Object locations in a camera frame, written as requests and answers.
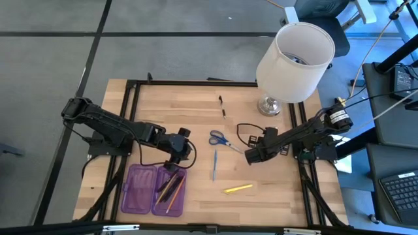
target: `white lamp shade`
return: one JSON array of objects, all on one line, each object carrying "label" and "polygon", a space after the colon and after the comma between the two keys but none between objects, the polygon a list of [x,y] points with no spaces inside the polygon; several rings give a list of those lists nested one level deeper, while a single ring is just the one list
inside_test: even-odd
[{"label": "white lamp shade", "polygon": [[334,53],[334,42],[320,27],[287,24],[278,31],[257,67],[258,86],[281,102],[302,102],[315,91]]}]

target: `yellow pencil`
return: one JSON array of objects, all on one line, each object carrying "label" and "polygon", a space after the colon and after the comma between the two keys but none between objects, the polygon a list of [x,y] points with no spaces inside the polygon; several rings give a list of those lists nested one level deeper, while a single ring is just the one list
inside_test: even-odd
[{"label": "yellow pencil", "polygon": [[233,193],[237,190],[246,189],[246,188],[249,188],[249,187],[253,187],[253,185],[252,184],[247,184],[247,185],[243,185],[243,186],[239,186],[239,187],[233,187],[232,189],[226,189],[223,192],[224,193]]},{"label": "yellow pencil", "polygon": [[174,193],[174,196],[173,196],[173,198],[172,198],[172,200],[171,200],[171,202],[170,202],[170,205],[169,205],[169,207],[167,208],[167,211],[165,211],[165,213],[169,213],[169,210],[171,209],[171,206],[172,206],[172,204],[173,204],[174,200],[176,200],[176,197],[177,197],[178,191],[180,191],[180,188],[181,188],[181,187],[182,187],[182,185],[183,185],[184,179],[185,179],[185,176],[183,176],[182,181],[180,182],[179,186],[177,187],[177,190],[176,190],[176,192]]}]

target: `purple plastic container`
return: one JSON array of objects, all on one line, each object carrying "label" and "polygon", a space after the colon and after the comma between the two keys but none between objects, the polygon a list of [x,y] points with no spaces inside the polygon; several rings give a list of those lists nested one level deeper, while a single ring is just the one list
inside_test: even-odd
[{"label": "purple plastic container", "polygon": [[154,166],[132,164],[123,185],[123,213],[146,214],[151,210],[157,169]]},{"label": "purple plastic container", "polygon": [[[160,166],[157,171],[157,181],[155,183],[155,191],[160,188],[160,186],[171,176],[172,172],[167,171],[164,167]],[[185,181],[186,181],[186,170],[179,169],[177,177],[183,176],[184,182],[182,184],[182,187],[180,188],[180,191],[177,194],[176,200],[174,201],[173,205],[171,206],[171,209],[168,213],[165,213],[167,208],[170,205],[170,202],[172,198],[174,197],[174,194],[176,191],[174,191],[170,198],[166,202],[160,202],[155,207],[155,203],[157,202],[157,199],[160,195],[160,193],[156,193],[154,191],[153,197],[152,197],[152,209],[151,212],[154,215],[160,215],[160,216],[171,216],[171,217],[179,217],[183,214],[183,206],[184,206],[184,191],[185,191]]]}]

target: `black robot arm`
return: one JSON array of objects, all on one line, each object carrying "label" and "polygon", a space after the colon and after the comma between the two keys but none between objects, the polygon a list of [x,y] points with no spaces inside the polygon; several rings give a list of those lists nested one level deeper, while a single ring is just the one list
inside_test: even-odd
[{"label": "black robot arm", "polygon": [[278,135],[278,130],[267,127],[263,136],[250,136],[248,145],[251,149],[245,151],[248,164],[267,161],[275,157],[288,144],[296,144],[307,154],[301,159],[336,160],[335,145],[330,134],[347,132],[353,125],[350,117],[341,104],[322,109],[306,123]]},{"label": "black robot arm", "polygon": [[72,98],[63,109],[61,116],[65,123],[85,124],[103,136],[103,141],[113,148],[123,148],[134,140],[139,144],[157,148],[171,155],[164,167],[172,170],[174,164],[187,160],[191,148],[187,137],[190,131],[181,128],[178,134],[166,134],[165,128],[153,123],[132,122],[103,110],[83,97]]}]

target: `wooden table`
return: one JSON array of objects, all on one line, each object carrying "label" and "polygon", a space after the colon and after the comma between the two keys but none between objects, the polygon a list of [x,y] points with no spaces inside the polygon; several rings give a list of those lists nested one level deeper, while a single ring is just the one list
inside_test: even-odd
[{"label": "wooden table", "polygon": [[[109,81],[102,105],[105,110],[120,113],[125,85],[126,80]],[[289,130],[291,120],[288,105],[285,104],[276,117],[264,117],[257,111],[257,100],[262,93],[256,87],[142,85],[135,120],[162,125],[168,133],[177,133],[180,127],[189,129],[189,139],[197,147],[197,161],[187,172],[182,216],[161,217],[151,212],[146,215],[122,213],[120,202],[117,222],[306,227],[298,166],[292,158],[291,150],[288,156],[278,155],[267,162],[249,166],[244,155],[227,146],[214,147],[208,143],[209,132],[219,130],[233,144],[247,149],[236,136],[236,124],[244,122],[262,127],[277,127],[279,133]],[[222,117],[219,95],[222,95],[227,119]],[[308,118],[321,108],[317,91],[305,101],[305,107]],[[254,127],[242,127],[240,132],[245,141],[250,134],[260,135],[260,130]],[[216,180],[213,182],[215,148],[218,160]],[[145,146],[142,150],[145,163],[164,161],[169,157],[166,153]],[[83,216],[103,191],[109,159],[109,156],[98,157],[86,168],[74,219]],[[184,161],[182,165],[186,166],[190,161]],[[134,143],[127,167],[138,162],[138,146]],[[323,198],[340,220],[347,223],[334,167],[326,161],[317,161],[316,167]],[[222,193],[223,189],[249,183],[253,184],[252,188],[231,195]],[[109,218],[112,198],[113,195],[108,201],[105,218]],[[310,198],[314,221],[318,223],[315,200],[312,195]]]}]

